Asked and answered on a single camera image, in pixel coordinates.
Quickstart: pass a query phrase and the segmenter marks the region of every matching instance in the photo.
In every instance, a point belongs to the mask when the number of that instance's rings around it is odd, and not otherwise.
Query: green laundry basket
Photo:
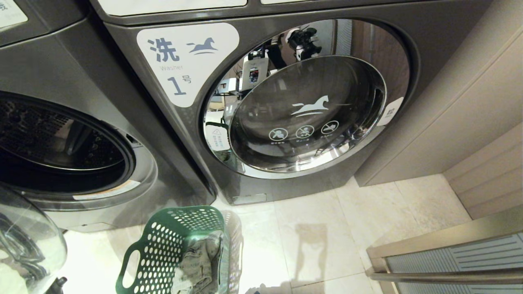
[[[223,231],[218,265],[217,293],[228,292],[229,244],[225,222],[218,209],[210,206],[165,208],[147,222],[142,237],[133,243],[123,258],[122,269],[116,282],[118,294],[170,294],[174,269],[180,264],[187,244],[203,239],[209,233]],[[137,275],[133,284],[125,288],[123,276],[134,251],[140,252]]]

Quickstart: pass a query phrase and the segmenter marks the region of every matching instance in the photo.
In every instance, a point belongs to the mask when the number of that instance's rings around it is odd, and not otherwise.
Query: tile floor
[[[379,294],[364,274],[366,248],[470,221],[442,175],[362,188],[352,178],[314,195],[236,207],[219,198],[213,206],[241,225],[233,294]],[[64,292],[115,293],[123,255],[141,230],[66,233]]]

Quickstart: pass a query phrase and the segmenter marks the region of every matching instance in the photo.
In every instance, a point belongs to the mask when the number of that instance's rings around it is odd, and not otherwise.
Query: front-load washer
[[[490,4],[124,2],[92,0],[234,204],[344,185]]]
[[[215,199],[88,2],[2,3],[0,185],[84,232]]]

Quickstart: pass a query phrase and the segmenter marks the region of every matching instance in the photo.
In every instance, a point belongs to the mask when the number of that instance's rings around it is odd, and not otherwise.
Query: plastic basket handle
[[[129,258],[131,257],[131,254],[134,251],[140,252],[140,259],[142,259],[142,252],[141,252],[140,249],[142,249],[142,247],[140,246],[139,241],[135,242],[135,243],[131,244],[131,246],[129,246],[129,248],[127,249],[125,255],[123,256],[122,268],[120,269],[120,274],[118,275],[118,279],[116,280],[116,293],[118,293],[118,294],[134,294],[132,288],[133,288],[134,284],[137,281],[136,276],[134,276],[134,282],[133,282],[133,284],[129,288],[126,288],[126,287],[123,286],[123,276],[126,273],[127,265],[129,263]]]

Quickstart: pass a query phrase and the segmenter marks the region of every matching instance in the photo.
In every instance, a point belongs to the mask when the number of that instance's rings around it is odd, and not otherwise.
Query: folded towel
[[[220,244],[223,232],[214,231],[206,238],[191,240],[178,267],[174,270],[172,294],[214,294]]]

